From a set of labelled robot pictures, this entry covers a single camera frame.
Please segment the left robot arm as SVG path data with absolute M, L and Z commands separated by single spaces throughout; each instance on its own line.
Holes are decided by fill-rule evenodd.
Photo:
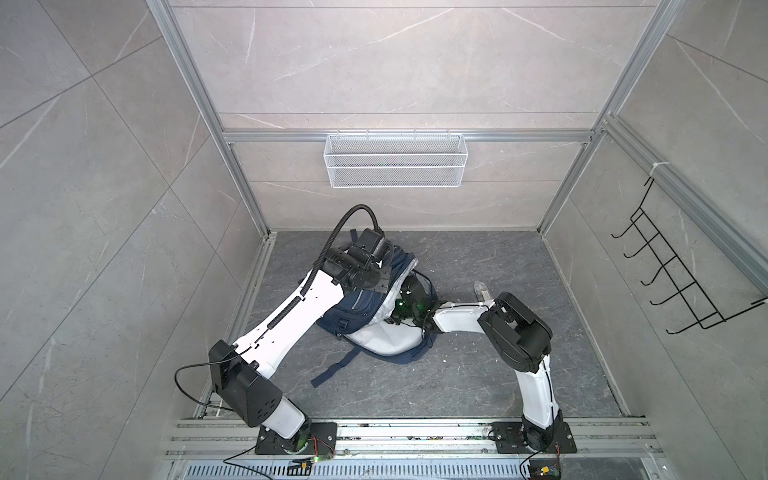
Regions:
M 332 245 L 358 211 L 370 217 L 365 230 L 345 249 Z M 267 319 L 234 343 L 218 341 L 202 365 L 210 369 L 213 391 L 250 427 L 263 426 L 283 440 L 289 452 L 301 451 L 311 420 L 271 382 L 281 361 L 326 312 L 356 291 L 385 296 L 391 268 L 383 262 L 389 245 L 371 207 L 358 204 L 339 220 L 312 268 L 297 289 Z

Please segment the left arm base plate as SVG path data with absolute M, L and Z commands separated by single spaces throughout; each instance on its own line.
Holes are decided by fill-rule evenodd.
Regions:
M 296 434 L 283 438 L 275 431 L 262 427 L 255 446 L 256 455 L 332 456 L 337 442 L 338 424 L 311 422 Z

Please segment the navy blue student backpack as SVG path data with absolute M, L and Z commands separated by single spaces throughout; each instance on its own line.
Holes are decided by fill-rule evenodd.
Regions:
M 359 235 L 352 233 L 351 240 L 339 246 L 333 244 L 336 236 L 332 235 L 313 265 L 317 273 L 326 274 L 326 252 L 331 247 L 345 249 Z M 345 293 L 339 285 L 332 283 L 328 275 L 331 284 L 342 290 L 342 297 L 323 312 L 317 325 L 347 341 L 353 348 L 342 360 L 314 378 L 311 381 L 313 387 L 328 381 L 362 353 L 390 363 L 408 364 L 420 359 L 431 348 L 436 336 L 427 337 L 419 328 L 397 325 L 392 317 L 401 285 L 411 272 L 417 271 L 415 255 L 391 243 L 385 265 L 392 267 L 390 288 L 386 294 L 360 289 Z

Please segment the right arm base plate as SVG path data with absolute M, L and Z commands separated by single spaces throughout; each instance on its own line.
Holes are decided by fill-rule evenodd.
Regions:
M 555 422 L 544 430 L 522 421 L 493 422 L 488 439 L 495 444 L 499 454 L 578 452 L 570 426 L 565 422 Z

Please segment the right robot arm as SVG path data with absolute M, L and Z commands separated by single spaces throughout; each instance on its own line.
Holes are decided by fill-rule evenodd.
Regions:
M 434 337 L 445 333 L 482 333 L 515 371 L 523 401 L 521 437 L 534 452 L 548 448 L 563 417 L 550 371 L 551 328 L 516 296 L 493 298 L 487 285 L 474 283 L 474 302 L 442 302 L 431 280 L 409 274 L 396 299 L 393 322 L 419 328 Z

